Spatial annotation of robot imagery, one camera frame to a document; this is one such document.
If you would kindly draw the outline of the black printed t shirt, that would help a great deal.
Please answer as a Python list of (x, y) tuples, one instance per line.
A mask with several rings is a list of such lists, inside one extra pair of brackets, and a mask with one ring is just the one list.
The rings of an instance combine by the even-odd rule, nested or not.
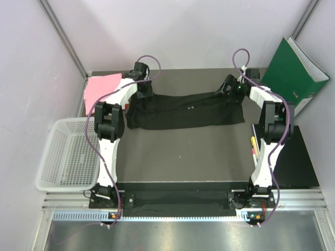
[(241, 102), (224, 94), (202, 93), (187, 96), (155, 94), (139, 99), (136, 94), (126, 113), (127, 127), (170, 130), (225, 126), (244, 123)]

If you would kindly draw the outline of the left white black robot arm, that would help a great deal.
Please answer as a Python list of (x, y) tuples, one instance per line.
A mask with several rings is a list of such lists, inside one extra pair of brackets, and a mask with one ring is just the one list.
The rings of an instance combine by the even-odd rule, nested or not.
[(123, 109), (135, 95), (138, 99), (153, 97), (149, 78), (149, 67), (136, 62), (133, 70), (123, 74), (117, 88), (119, 92), (110, 95), (95, 106), (94, 130), (99, 139), (100, 160), (97, 184), (91, 190), (90, 208), (118, 208), (119, 195), (115, 190), (117, 182), (117, 147), (125, 130)]

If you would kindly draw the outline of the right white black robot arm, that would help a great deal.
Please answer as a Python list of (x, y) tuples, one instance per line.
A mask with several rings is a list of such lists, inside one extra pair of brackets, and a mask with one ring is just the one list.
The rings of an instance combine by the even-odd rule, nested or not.
[(281, 150), (294, 131), (294, 106), (287, 103), (269, 87), (256, 83), (251, 75), (259, 77), (259, 70), (242, 68), (242, 74), (236, 78), (229, 74), (216, 91), (217, 95), (228, 96), (234, 104), (248, 97), (261, 108), (259, 127), (259, 156), (254, 160), (255, 170), (244, 191), (228, 193), (232, 208), (256, 208), (273, 205), (272, 186), (278, 187), (274, 169)]

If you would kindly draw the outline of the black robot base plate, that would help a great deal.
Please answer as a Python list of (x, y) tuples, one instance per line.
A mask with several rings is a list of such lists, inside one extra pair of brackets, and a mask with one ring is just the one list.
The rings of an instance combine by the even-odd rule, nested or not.
[(96, 185), (90, 209), (118, 209), (129, 217), (232, 216), (235, 210), (275, 206), (270, 189), (256, 190), (244, 181), (118, 182), (118, 190)]

